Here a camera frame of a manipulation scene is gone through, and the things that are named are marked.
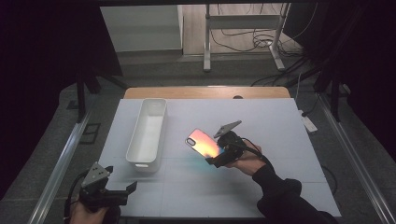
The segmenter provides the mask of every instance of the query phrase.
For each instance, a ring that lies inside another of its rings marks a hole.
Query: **gray floor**
[[[207,86],[207,85],[238,85],[249,86],[261,77],[278,74],[271,57],[261,55],[215,55],[212,71],[203,72],[202,57],[156,57],[145,56],[145,63],[137,63],[135,56],[122,55],[120,58],[124,77],[119,79],[132,86]],[[291,65],[296,59],[287,59],[285,64]],[[303,71],[296,71],[290,78],[297,77]],[[64,199],[72,180],[84,169],[89,168],[100,157],[106,141],[106,135],[117,109],[119,99],[124,90],[106,80],[99,78],[102,91],[95,103],[90,124],[100,123],[100,131],[96,141],[90,145],[78,145],[75,156],[65,174],[52,207],[49,209],[45,223],[62,223]],[[307,111],[314,105],[317,95],[312,90],[315,77],[304,80],[299,85],[297,106]],[[296,96],[297,86],[289,89],[292,97]],[[7,195],[0,202],[0,223],[26,223],[32,215],[38,198],[50,177],[64,145],[77,120],[76,109],[67,109],[71,101],[76,101],[76,88],[66,88],[60,96],[60,104],[52,122],[37,145],[31,159],[26,163]],[[359,151],[361,159],[367,166],[376,184],[389,203],[392,211],[396,211],[396,164],[386,150],[376,141],[347,105],[346,99],[340,99],[340,118],[346,127],[349,138]],[[308,116],[317,125],[318,131],[310,134],[313,147],[321,165],[325,169],[331,189],[338,184],[334,199],[339,206],[343,218],[340,223],[382,223],[367,193],[361,186],[352,169],[344,150],[336,138],[322,108],[317,105]],[[84,135],[83,141],[90,141],[91,136]],[[153,220],[141,220],[143,223]]]

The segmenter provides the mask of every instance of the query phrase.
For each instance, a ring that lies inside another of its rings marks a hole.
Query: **black stand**
[[[340,84],[340,73],[337,72],[336,66],[338,65],[338,58],[342,53],[342,50],[353,31],[354,27],[358,23],[361,15],[367,8],[370,0],[367,0],[363,3],[355,3],[355,7],[353,8],[353,12],[351,18],[347,21],[346,27],[343,29],[340,37],[334,45],[333,50],[330,53],[330,56],[323,63],[320,63],[316,67],[311,70],[304,72],[300,75],[300,78],[295,78],[290,80],[285,87],[291,87],[300,81],[313,76],[314,74],[320,72],[317,81],[314,84],[315,92],[324,92],[329,86],[330,82],[332,82],[332,94],[331,94],[331,111],[332,115],[337,121],[340,121],[338,116],[338,97],[339,97],[339,84]]]

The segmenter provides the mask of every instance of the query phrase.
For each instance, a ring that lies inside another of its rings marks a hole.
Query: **white container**
[[[164,99],[145,99],[134,126],[126,160],[139,172],[156,172],[161,165],[166,117]]]

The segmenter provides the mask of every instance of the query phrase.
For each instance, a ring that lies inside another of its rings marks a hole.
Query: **white desk leg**
[[[273,55],[277,70],[284,71],[285,65],[283,65],[282,60],[279,57],[279,52],[277,51],[277,42],[279,42],[280,34],[282,33],[283,25],[285,24],[286,14],[288,13],[290,3],[287,3],[283,7],[283,11],[280,14],[279,23],[276,28],[274,41],[272,42],[271,46],[269,47],[271,54]]]
[[[210,14],[209,14],[209,4],[206,5],[206,15],[205,15],[205,50],[204,50],[204,71],[210,72]]]

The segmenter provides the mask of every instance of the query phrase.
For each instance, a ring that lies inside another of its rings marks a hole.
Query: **hand-held gripper device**
[[[267,165],[269,165],[273,171],[275,171],[271,162],[269,162],[269,160],[264,155],[262,155],[262,153],[257,148],[251,148],[245,144],[243,140],[249,141],[248,139],[242,138],[238,136],[235,132],[231,131],[231,129],[236,127],[241,122],[241,120],[238,120],[237,122],[223,125],[220,127],[214,137],[219,137],[218,146],[223,148],[224,152],[222,152],[215,158],[206,158],[205,160],[209,164],[213,164],[217,168],[219,168],[220,166],[224,166],[232,161],[238,160],[246,150],[258,156]]]
[[[103,168],[97,162],[90,170],[81,173],[74,181],[69,195],[64,204],[64,223],[70,220],[70,204],[74,187],[77,182],[84,177],[78,194],[78,200],[84,204],[91,212],[96,212],[99,208],[108,207],[103,223],[118,223],[120,218],[120,205],[126,205],[128,196],[136,190],[135,181],[126,190],[108,190],[106,184],[108,177],[113,173],[113,167]]]

